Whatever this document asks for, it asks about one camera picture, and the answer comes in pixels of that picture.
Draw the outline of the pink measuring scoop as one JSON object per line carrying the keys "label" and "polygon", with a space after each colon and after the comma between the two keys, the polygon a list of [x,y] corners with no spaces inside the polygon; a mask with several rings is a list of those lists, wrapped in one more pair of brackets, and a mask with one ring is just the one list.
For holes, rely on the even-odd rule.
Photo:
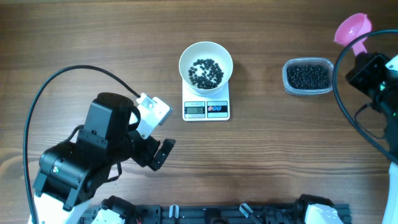
{"label": "pink measuring scoop", "polygon": [[357,13],[344,20],[337,28],[334,43],[346,47],[354,39],[372,31],[367,14]]}

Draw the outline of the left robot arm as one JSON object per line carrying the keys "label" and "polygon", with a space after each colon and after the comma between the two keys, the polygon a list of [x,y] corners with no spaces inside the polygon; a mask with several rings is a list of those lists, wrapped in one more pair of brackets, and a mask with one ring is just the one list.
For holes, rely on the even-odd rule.
{"label": "left robot arm", "polygon": [[77,223],[97,189],[108,182],[112,166],[132,159],[141,167],[159,170],[175,140],[155,140],[151,133],[172,108],[158,97],[141,94],[136,102],[115,93],[99,93],[83,125],[72,136],[40,157],[33,188],[36,211],[30,222]]}

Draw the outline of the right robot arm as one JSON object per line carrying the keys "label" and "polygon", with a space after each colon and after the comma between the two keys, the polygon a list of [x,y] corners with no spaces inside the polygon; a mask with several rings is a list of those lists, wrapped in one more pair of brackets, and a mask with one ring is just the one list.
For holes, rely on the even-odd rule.
{"label": "right robot arm", "polygon": [[350,85],[363,92],[372,99],[370,104],[364,105],[360,110],[370,106],[372,109],[382,113],[387,120],[384,130],[384,138],[389,145],[385,150],[363,129],[356,120],[346,111],[338,92],[335,92],[336,100],[349,122],[371,144],[382,154],[391,160],[389,168],[389,193],[387,205],[384,212],[383,223],[397,223],[397,72],[388,69],[390,59],[379,53],[357,54],[355,66],[347,75],[346,79]]}

